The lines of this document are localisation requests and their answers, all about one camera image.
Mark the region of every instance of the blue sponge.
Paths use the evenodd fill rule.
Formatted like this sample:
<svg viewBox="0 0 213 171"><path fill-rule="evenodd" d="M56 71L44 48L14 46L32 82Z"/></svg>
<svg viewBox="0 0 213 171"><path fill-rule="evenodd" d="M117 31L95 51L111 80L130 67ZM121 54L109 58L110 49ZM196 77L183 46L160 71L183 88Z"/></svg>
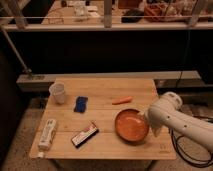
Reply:
<svg viewBox="0 0 213 171"><path fill-rule="evenodd" d="M84 113L86 110L87 101L88 101L87 97L82 97L82 96L77 97L74 111Z"/></svg>

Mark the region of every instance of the white cup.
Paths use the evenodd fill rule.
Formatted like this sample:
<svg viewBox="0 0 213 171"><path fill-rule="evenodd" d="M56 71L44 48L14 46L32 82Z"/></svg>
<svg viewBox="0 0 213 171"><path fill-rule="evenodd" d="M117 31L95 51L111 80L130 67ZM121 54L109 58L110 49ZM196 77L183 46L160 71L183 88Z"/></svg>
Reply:
<svg viewBox="0 0 213 171"><path fill-rule="evenodd" d="M63 104L66 101L66 94L64 90L64 84L54 83L49 87L50 94L54 97L55 101L59 104Z"/></svg>

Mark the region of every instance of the black cable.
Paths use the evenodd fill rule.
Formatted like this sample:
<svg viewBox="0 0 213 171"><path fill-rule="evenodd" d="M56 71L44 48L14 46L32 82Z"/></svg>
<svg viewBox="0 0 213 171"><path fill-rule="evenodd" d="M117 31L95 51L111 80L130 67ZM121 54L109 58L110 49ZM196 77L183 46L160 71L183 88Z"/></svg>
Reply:
<svg viewBox="0 0 213 171"><path fill-rule="evenodd" d="M184 50L183 60L182 60L182 64L181 64L181 72L180 72L179 78L177 79L177 82L175 83L175 87L174 88L178 87L178 85L180 83L180 80L182 79L183 70L184 70L184 66L185 66L185 63L186 63L186 58L187 58L188 51L189 51L190 41L191 41L191 32L190 32L190 29L188 29L187 42L186 42L186 47L185 47L185 50Z"/></svg>
<svg viewBox="0 0 213 171"><path fill-rule="evenodd" d="M209 153L209 156L210 156L209 159L207 159L207 160L196 159L196 158L190 156L188 153L186 153L179 144L179 141L182 138L186 138L185 136L180 135L180 136L176 137L174 135L174 131L171 129L170 129L170 135L171 135L172 144L174 146L175 151L185 162L187 162L188 164L190 164L193 167L198 167L198 168L206 168L206 167L213 165L213 153L211 153L210 151L207 150Z"/></svg>

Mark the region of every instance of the orange bowl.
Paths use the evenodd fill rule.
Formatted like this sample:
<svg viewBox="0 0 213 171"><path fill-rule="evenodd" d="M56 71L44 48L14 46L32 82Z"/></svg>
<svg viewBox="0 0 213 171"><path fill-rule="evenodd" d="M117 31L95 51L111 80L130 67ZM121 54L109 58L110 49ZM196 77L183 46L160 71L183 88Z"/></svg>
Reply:
<svg viewBox="0 0 213 171"><path fill-rule="evenodd" d="M116 133L130 142L142 141L149 132L149 125L135 109L125 109L115 118Z"/></svg>

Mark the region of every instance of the orange carrot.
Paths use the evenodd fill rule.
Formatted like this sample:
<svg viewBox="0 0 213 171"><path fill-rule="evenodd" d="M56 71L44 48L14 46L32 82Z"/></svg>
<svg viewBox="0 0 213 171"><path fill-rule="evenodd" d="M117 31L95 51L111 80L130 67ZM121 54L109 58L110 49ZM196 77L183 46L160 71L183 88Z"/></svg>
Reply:
<svg viewBox="0 0 213 171"><path fill-rule="evenodd" d="M112 104L113 105L118 105L118 104L123 104L123 103L129 103L131 102L133 99L132 96L127 96L127 97L122 97L122 98L119 98L119 99L115 99Z"/></svg>

